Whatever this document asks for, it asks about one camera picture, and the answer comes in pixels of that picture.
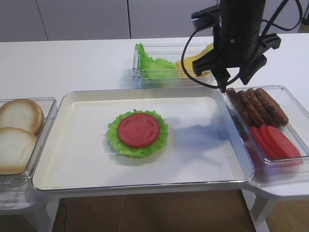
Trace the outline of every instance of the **table leg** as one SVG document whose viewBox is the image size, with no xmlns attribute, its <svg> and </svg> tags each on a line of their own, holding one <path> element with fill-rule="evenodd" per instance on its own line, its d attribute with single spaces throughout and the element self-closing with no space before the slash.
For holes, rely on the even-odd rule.
<svg viewBox="0 0 309 232">
<path fill-rule="evenodd" d="M 278 201 L 269 200 L 253 192 L 242 191 L 256 232 L 269 232 L 266 218 L 270 215 Z"/>
<path fill-rule="evenodd" d="M 34 212 L 24 214 L 24 217 L 37 232 L 52 232 L 58 204 L 59 200 L 55 200 Z"/>
</svg>

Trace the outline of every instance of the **green lettuce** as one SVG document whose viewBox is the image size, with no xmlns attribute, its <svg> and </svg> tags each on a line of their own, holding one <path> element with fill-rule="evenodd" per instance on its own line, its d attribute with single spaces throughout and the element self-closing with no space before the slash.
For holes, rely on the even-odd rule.
<svg viewBox="0 0 309 232">
<path fill-rule="evenodd" d="M 157 138 L 157 140 L 153 143 L 150 144 L 149 146 L 145 147 L 130 147 L 126 144 L 124 144 L 117 132 L 117 128 L 119 123 L 126 117 L 136 114 L 136 113 L 146 113 L 149 115 L 152 115 L 157 121 L 159 122 L 160 125 L 160 133 Z M 108 125 L 108 131 L 106 133 L 106 136 L 110 140 L 110 143 L 112 147 L 114 148 L 115 151 L 117 151 L 119 154 L 122 155 L 127 155 L 127 156 L 132 156 L 132 157 L 146 157 L 150 154 L 153 154 L 154 152 L 160 150 L 163 145 L 168 141 L 168 124 L 165 123 L 165 119 L 162 118 L 161 115 L 159 115 L 156 111 L 140 111 L 140 110 L 133 110 L 133 112 L 129 111 L 126 112 L 125 114 L 119 115 L 114 122 L 110 123 Z"/>
<path fill-rule="evenodd" d="M 171 70 L 168 72 L 143 72 L 144 78 L 163 78 L 163 77 L 177 77 L 178 73 L 175 70 L 176 64 L 163 58 L 153 59 L 145 52 L 142 43 L 136 44 L 136 50 L 139 54 L 139 69 L 140 70 Z"/>
</svg>

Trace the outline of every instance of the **white table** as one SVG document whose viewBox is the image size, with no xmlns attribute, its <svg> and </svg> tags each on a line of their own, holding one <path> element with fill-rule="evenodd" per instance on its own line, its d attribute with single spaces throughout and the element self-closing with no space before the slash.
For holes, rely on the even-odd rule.
<svg viewBox="0 0 309 232">
<path fill-rule="evenodd" d="M 275 84 L 286 86 L 309 110 L 307 101 L 309 34 L 280 36 L 282 38 L 280 49 L 266 52 L 267 65 L 255 74 L 248 86 Z M 168 38 L 0 43 L 0 99 L 55 97 L 59 106 L 62 97 L 72 91 L 133 88 L 135 86 L 131 70 L 135 43 L 172 44 L 184 43 L 186 40 L 187 38 Z M 198 37 L 192 42 L 210 43 L 212 37 Z M 231 69 L 230 73 L 235 75 L 237 70 Z M 237 81 L 233 86 L 239 87 L 242 84 Z M 251 209 L 255 197 L 244 191 L 257 231 L 266 231 L 265 218 L 277 201 L 309 199 L 308 179 L 309 175 L 293 178 L 279 176 L 268 181 L 254 178 L 240 186 L 259 196 Z M 33 197 L 31 200 L 25 200 L 25 194 Z M 54 198 L 38 195 L 34 190 L 30 193 L 12 194 L 9 209 L 5 207 L 7 204 L 0 202 L 0 214 L 26 213 L 35 209 L 34 205 L 40 205 L 40 210 L 37 210 L 40 213 L 34 215 L 36 217 L 42 215 L 44 211 L 42 205 L 52 200 Z M 53 214 L 50 213 L 49 223 L 53 222 L 55 209 L 51 211 Z M 41 226 L 36 228 L 39 231 L 48 231 Z"/>
</svg>

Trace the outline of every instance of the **black cable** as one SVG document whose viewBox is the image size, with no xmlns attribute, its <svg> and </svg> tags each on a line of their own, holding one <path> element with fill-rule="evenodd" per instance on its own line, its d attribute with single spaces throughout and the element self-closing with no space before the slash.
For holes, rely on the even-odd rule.
<svg viewBox="0 0 309 232">
<path fill-rule="evenodd" d="M 298 8 L 298 11 L 299 11 L 299 20 L 298 20 L 297 24 L 294 27 L 292 27 L 292 28 L 284 28 L 284 27 L 281 27 L 281 26 L 279 26 L 279 25 L 277 25 L 275 23 L 272 23 L 271 25 L 273 27 L 279 28 L 279 29 L 281 29 L 283 31 L 291 31 L 291 30 L 295 29 L 301 23 L 301 21 L 303 19 L 303 7 L 301 6 L 299 0 L 295 0 L 295 2 L 297 4 L 297 8 Z M 265 20 L 265 19 L 262 19 L 262 22 L 269 23 L 269 21 Z"/>
<path fill-rule="evenodd" d="M 60 202 L 59 205 L 66 210 L 66 215 L 65 215 L 65 217 L 63 219 L 63 228 L 64 228 L 64 232 L 67 232 L 67 224 L 66 224 L 66 222 L 67 222 L 67 218 L 68 218 L 68 210 L 67 210 L 67 207 L 65 205 L 63 205 L 61 202 Z"/>
<path fill-rule="evenodd" d="M 268 23 L 266 24 L 265 28 L 263 29 L 263 32 L 259 38 L 259 41 L 258 43 L 256 44 L 253 52 L 251 53 L 248 61 L 246 62 L 246 64 L 244 66 L 242 66 L 241 68 L 243 69 L 246 69 L 248 67 L 248 65 L 251 63 L 251 61 L 254 59 L 255 55 L 257 54 L 258 52 L 258 49 L 260 48 L 262 42 L 263 42 L 263 39 L 265 38 L 267 32 L 269 31 L 269 28 L 274 24 L 274 21 L 276 20 L 276 18 L 278 17 L 279 13 L 282 11 L 282 9 L 285 7 L 286 3 L 288 2 L 289 0 L 283 0 L 281 2 L 281 4 L 279 5 L 279 7 L 276 9 L 275 13 L 272 15 L 272 17 L 270 18 L 270 20 L 268 21 Z M 296 3 L 297 3 L 297 6 L 298 6 L 298 9 L 300 10 L 300 18 L 302 18 L 302 7 L 301 7 L 301 4 L 299 2 L 299 0 L 295 0 Z M 185 55 L 185 52 L 188 48 L 188 45 L 189 43 L 191 42 L 192 38 L 195 36 L 196 33 L 198 33 L 200 30 L 202 30 L 204 28 L 204 26 L 202 27 L 199 27 L 197 28 L 192 34 L 191 36 L 189 37 L 187 43 L 185 44 L 184 46 L 184 49 L 183 49 L 183 53 L 182 53 L 182 58 L 181 58 L 181 65 L 182 65 L 182 69 L 183 69 L 183 72 L 194 82 L 202 85 L 202 86 L 205 86 L 205 87 L 209 87 L 209 88 L 213 88 L 213 89 L 217 89 L 217 88 L 220 88 L 221 86 L 213 86 L 213 85 L 209 85 L 209 84 L 206 84 L 204 82 L 201 82 L 199 80 L 196 80 L 194 77 L 192 77 L 188 71 L 186 70 L 185 66 L 184 66 L 184 55 Z M 239 73 L 233 78 L 231 79 L 230 81 L 227 82 L 226 85 L 230 85 L 231 83 L 235 82 L 237 79 L 239 78 Z"/>
</svg>

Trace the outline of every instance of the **red tomato slice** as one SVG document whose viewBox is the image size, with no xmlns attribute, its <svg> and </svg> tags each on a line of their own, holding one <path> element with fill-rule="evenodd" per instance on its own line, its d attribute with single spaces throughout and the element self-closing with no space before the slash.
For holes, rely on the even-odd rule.
<svg viewBox="0 0 309 232">
<path fill-rule="evenodd" d="M 301 157 L 295 145 L 277 128 L 267 126 L 269 141 L 281 152 L 283 158 Z"/>
<path fill-rule="evenodd" d="M 256 140 L 257 144 L 262 148 L 262 150 L 268 155 L 268 157 L 272 160 L 277 160 L 278 157 L 276 156 L 276 154 L 268 148 L 268 146 L 264 143 L 263 139 L 261 138 L 259 132 L 258 132 L 258 128 L 256 128 L 255 126 L 251 127 L 251 134 L 253 136 L 253 138 Z"/>
<path fill-rule="evenodd" d="M 265 145 L 277 156 L 279 159 L 283 159 L 283 155 L 281 154 L 281 151 L 278 150 L 273 143 L 270 141 L 269 133 L 267 130 L 267 125 L 261 125 L 258 129 L 259 135 L 261 136 L 263 142 Z"/>
<path fill-rule="evenodd" d="M 120 140 L 130 147 L 149 146 L 160 132 L 158 121 L 151 115 L 137 113 L 124 118 L 117 128 Z"/>
</svg>

